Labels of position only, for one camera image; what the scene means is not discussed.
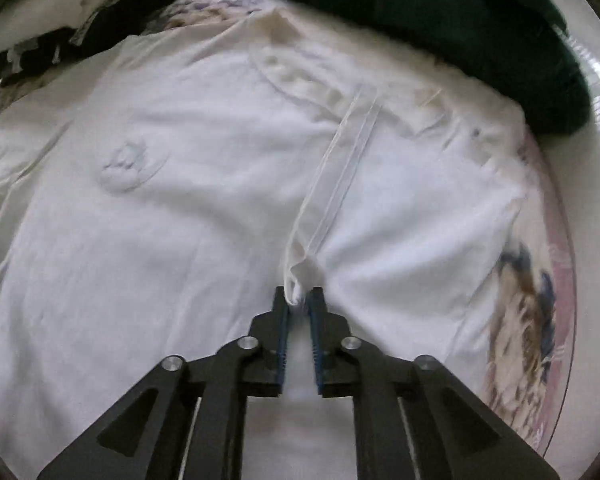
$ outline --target white shirt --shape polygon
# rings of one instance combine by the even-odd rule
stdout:
[[[462,155],[479,146],[453,108],[354,67],[273,11],[128,38],[0,116],[0,454],[16,475],[162,357],[245,334],[283,283],[291,302],[323,285],[357,335],[481,386],[523,190]],[[301,332],[284,396],[250,403],[245,479],[355,476],[350,402],[317,396]]]

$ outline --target dark green fabric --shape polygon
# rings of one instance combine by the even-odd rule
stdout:
[[[429,50],[511,97],[536,134],[568,134],[590,115],[578,63],[550,0],[296,0]]]

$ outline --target embroidered logo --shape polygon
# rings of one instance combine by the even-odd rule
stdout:
[[[128,138],[105,157],[100,181],[110,191],[129,191],[154,176],[167,158],[164,143],[157,138]]]

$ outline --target silver screw head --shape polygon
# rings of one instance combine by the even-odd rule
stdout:
[[[345,350],[357,350],[362,346],[362,341],[355,336],[348,336],[344,338],[340,344]]]
[[[421,370],[437,370],[440,368],[440,362],[430,355],[420,355],[413,361]]]
[[[169,357],[165,357],[160,363],[162,368],[164,368],[168,372],[175,372],[176,370],[180,370],[183,364],[183,359],[181,357],[178,357],[177,355],[170,355]]]
[[[259,343],[260,342],[256,338],[250,335],[246,335],[238,339],[238,346],[243,350],[251,350],[253,348],[256,348],[256,346],[258,346]]]

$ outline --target black object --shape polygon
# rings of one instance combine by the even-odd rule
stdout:
[[[318,392],[353,397],[359,480],[558,480],[433,357],[388,357],[351,336],[320,288],[306,307]],[[184,480],[240,479],[246,400],[282,392],[288,318],[279,287],[248,336],[197,361],[165,358],[38,480],[174,480],[181,464]]]
[[[175,0],[113,0],[99,8],[88,25],[75,53],[79,57],[95,56],[124,40],[138,36],[152,12]]]

